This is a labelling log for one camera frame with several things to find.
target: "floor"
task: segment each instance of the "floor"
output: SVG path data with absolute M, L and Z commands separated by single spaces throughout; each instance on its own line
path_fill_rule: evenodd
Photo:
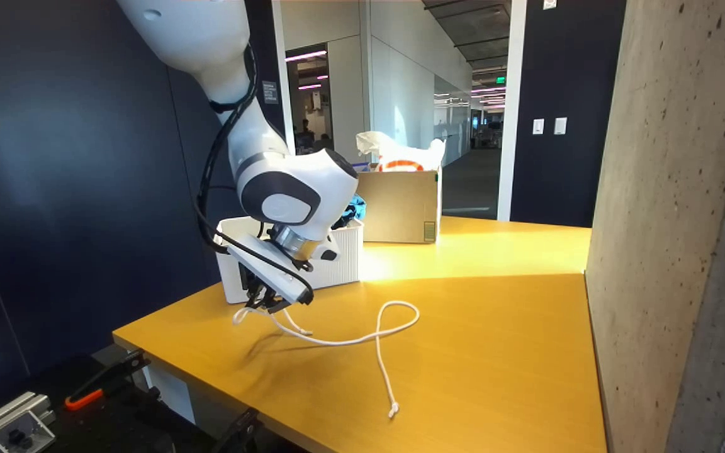
M 442 169 L 442 214 L 496 216 L 497 149 L 473 149 Z

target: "wall outlet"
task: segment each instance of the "wall outlet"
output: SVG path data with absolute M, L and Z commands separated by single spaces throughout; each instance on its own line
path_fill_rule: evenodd
M 532 131 L 531 135 L 544 135 L 544 117 L 532 117 Z
M 553 135 L 566 135 L 566 116 L 556 116 Z

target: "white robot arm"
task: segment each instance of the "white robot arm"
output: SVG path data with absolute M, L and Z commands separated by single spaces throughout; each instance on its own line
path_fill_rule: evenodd
M 308 302 L 297 276 L 327 238 L 356 188 L 351 165 L 335 151 L 291 155 L 266 122 L 244 62 L 248 23 L 244 0 L 118 0 L 157 60 L 188 72 L 228 122 L 228 165 L 244 211 L 268 220 L 268 240 L 244 237 L 228 250 L 281 296 L 273 307 Z

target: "orange tabletop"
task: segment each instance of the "orange tabletop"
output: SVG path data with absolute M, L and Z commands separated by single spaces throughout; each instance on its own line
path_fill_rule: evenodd
M 327 451 L 605 451 L 584 294 L 588 228 L 442 219 L 437 244 L 368 244 L 365 281 L 290 310 L 317 337 L 356 337 L 378 307 L 423 317 L 381 339 L 315 346 L 263 315 L 232 322 L 218 284 L 116 330 L 184 379 L 256 406 Z M 384 325 L 407 320 L 393 310 Z

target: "white cable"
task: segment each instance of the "white cable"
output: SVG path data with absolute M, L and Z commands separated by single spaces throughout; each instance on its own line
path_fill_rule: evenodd
M 413 317 L 410 317 L 407 322 L 402 322 L 402 325 L 394 325 L 394 326 L 381 330 L 381 317 L 384 317 L 384 310 L 390 310 L 390 307 L 413 310 Z M 381 379 L 384 379 L 384 389 L 388 389 L 388 399 L 390 399 L 388 417 L 393 420 L 393 417 L 397 415 L 399 405 L 397 405 L 397 399 L 394 399 L 393 383 L 390 383 L 390 371 L 388 371 L 388 367 L 384 367 L 381 337 L 394 335 L 394 332 L 402 332 L 402 330 L 410 330 L 410 326 L 418 322 L 418 317 L 419 317 L 419 310 L 418 310 L 414 305 L 402 302 L 402 298 L 390 298 L 390 302 L 380 305 L 375 332 L 361 335 L 361 337 L 349 337 L 349 339 L 322 339 L 322 337 L 311 337 L 308 330 L 298 326 L 298 325 L 290 317 L 286 310 L 285 310 L 285 317 L 286 317 L 286 322 L 290 322 L 291 326 L 281 325 L 273 315 L 268 315 L 268 320 L 272 320 L 281 332 L 286 332 L 286 335 L 291 335 L 291 337 L 298 337 L 298 339 L 303 339 L 303 341 L 311 341 L 311 344 L 322 344 L 322 346 L 349 346 L 349 344 L 360 344 L 360 341 L 371 339 L 375 346 L 378 346 L 378 364 L 380 364 L 380 371 L 381 371 Z

